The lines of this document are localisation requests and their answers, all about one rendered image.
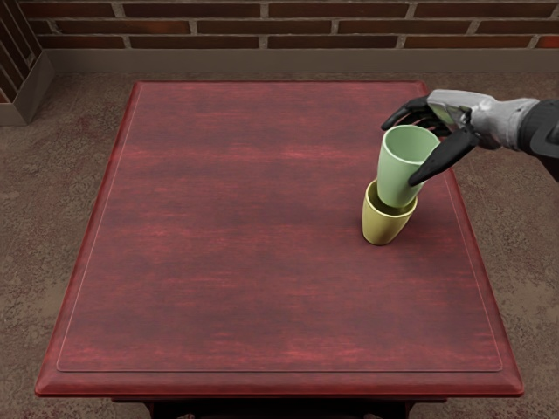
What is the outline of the light green cup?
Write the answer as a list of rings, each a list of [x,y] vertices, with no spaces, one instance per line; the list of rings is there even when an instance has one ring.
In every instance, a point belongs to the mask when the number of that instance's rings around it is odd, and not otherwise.
[[[385,132],[377,165],[377,192],[383,203],[402,208],[414,200],[423,183],[411,187],[408,179],[439,143],[435,134],[422,127],[396,126]]]

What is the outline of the yellow cup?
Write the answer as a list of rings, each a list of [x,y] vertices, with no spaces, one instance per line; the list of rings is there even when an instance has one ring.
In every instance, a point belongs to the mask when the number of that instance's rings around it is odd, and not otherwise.
[[[362,235],[371,244],[381,246],[391,243],[409,222],[418,199],[415,197],[401,208],[390,207],[379,197],[377,179],[365,191],[362,204]]]

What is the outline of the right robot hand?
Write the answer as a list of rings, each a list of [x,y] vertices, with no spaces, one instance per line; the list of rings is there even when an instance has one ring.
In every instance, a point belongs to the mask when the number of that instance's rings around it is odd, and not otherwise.
[[[476,147],[521,149],[521,125],[539,100],[520,98],[499,101],[461,90],[436,89],[401,105],[382,125],[415,125],[430,130],[442,141],[408,179],[417,186],[451,168]]]

